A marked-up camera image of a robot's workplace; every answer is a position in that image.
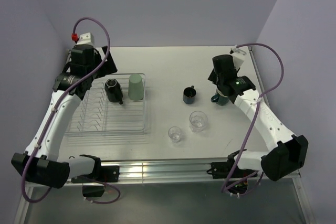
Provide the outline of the black mug cream interior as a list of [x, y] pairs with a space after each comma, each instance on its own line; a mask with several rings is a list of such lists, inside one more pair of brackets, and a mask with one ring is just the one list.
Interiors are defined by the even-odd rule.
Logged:
[[109, 102], [123, 104], [123, 93], [119, 82], [116, 79], [108, 79], [105, 82], [104, 90]]

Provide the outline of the dark green mug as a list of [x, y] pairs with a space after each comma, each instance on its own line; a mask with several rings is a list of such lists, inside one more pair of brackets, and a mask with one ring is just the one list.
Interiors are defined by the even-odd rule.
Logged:
[[220, 106], [225, 106], [229, 103], [229, 97], [223, 96], [220, 94], [218, 90], [216, 90], [215, 94], [211, 97], [211, 102], [216, 103]]

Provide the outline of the light green plastic cup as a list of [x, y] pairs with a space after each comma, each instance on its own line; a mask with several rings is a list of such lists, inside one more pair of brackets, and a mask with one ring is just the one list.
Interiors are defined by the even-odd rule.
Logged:
[[132, 101], [140, 101], [144, 98], [144, 85], [139, 74], [129, 76], [128, 96]]

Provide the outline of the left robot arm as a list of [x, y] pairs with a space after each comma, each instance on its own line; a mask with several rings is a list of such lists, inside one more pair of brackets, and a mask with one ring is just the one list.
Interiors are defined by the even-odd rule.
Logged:
[[76, 44], [70, 61], [57, 76], [47, 113], [25, 151], [15, 153], [11, 164], [22, 176], [22, 183], [31, 182], [61, 188], [67, 180], [84, 176], [91, 182], [102, 176], [101, 159], [88, 154], [58, 161], [62, 139], [74, 112], [90, 90], [94, 80], [118, 70], [108, 46], [102, 48], [105, 56], [88, 44]]

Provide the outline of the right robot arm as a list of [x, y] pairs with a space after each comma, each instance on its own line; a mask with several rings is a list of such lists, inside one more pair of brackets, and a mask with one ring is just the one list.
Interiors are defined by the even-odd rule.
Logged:
[[308, 140], [303, 135], [296, 136], [275, 116], [247, 76], [238, 76], [233, 56], [215, 56], [212, 62], [209, 81], [216, 85], [220, 97], [228, 98], [250, 119], [267, 146], [265, 152], [243, 149], [230, 154], [225, 163], [227, 172], [237, 177], [245, 170], [253, 170], [278, 181], [302, 168]]

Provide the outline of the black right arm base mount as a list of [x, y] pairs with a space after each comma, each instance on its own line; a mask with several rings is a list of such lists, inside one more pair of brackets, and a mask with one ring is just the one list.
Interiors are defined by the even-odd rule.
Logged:
[[[229, 174], [234, 162], [212, 162], [210, 169], [206, 171], [208, 175], [211, 175], [213, 179], [224, 179]], [[235, 168], [231, 178], [243, 178], [252, 174], [254, 171], [251, 169], [239, 169]]]

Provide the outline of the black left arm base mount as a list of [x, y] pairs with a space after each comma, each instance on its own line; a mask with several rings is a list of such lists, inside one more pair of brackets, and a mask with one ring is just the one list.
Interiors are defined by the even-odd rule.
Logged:
[[[120, 196], [121, 191], [112, 183], [118, 182], [120, 167], [118, 165], [102, 166], [97, 178], [90, 178], [88, 175], [81, 175], [71, 179], [73, 184], [96, 183], [98, 186], [82, 186], [82, 195], [85, 200], [95, 204], [111, 204], [116, 202]], [[99, 201], [104, 193], [116, 192], [117, 195], [110, 201]]]

